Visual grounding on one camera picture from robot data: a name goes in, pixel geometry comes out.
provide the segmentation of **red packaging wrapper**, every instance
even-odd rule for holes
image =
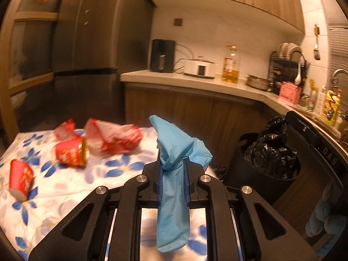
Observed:
[[[74,129],[74,121],[72,119],[68,119],[66,122],[62,123],[54,130],[54,134],[59,141],[81,138],[79,135],[75,133]]]
[[[11,161],[9,191],[18,201],[28,199],[28,191],[34,172],[27,162],[15,159]]]
[[[89,148],[82,137],[58,143],[55,150],[58,161],[63,164],[77,167],[87,164]]]
[[[86,141],[91,153],[110,156],[133,151],[142,139],[139,127],[134,124],[119,125],[89,119],[85,125]]]

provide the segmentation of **white spoon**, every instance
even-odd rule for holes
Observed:
[[[297,76],[296,76],[295,81],[294,81],[295,85],[299,85],[301,83],[301,80],[302,80],[302,78],[301,78],[301,63],[299,62],[299,70],[297,72]]]

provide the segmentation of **gold can rim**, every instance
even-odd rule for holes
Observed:
[[[80,143],[79,143],[79,156],[80,160],[83,163],[83,166],[87,165],[87,161],[89,159],[89,147],[86,144],[85,138],[81,138]]]

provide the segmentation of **kitchen counter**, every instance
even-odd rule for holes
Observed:
[[[223,81],[221,75],[216,75],[215,79],[203,79],[184,74],[156,73],[149,70],[141,70],[121,74],[121,81],[185,87],[247,98],[263,102],[279,114],[286,114],[288,111],[293,110],[290,106],[279,103],[277,101],[278,96],[273,93],[249,87],[244,80],[239,80],[239,83]]]

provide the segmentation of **pink box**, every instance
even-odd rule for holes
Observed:
[[[298,88],[291,82],[283,82],[279,92],[279,99],[292,105],[297,105],[300,101],[302,88]]]

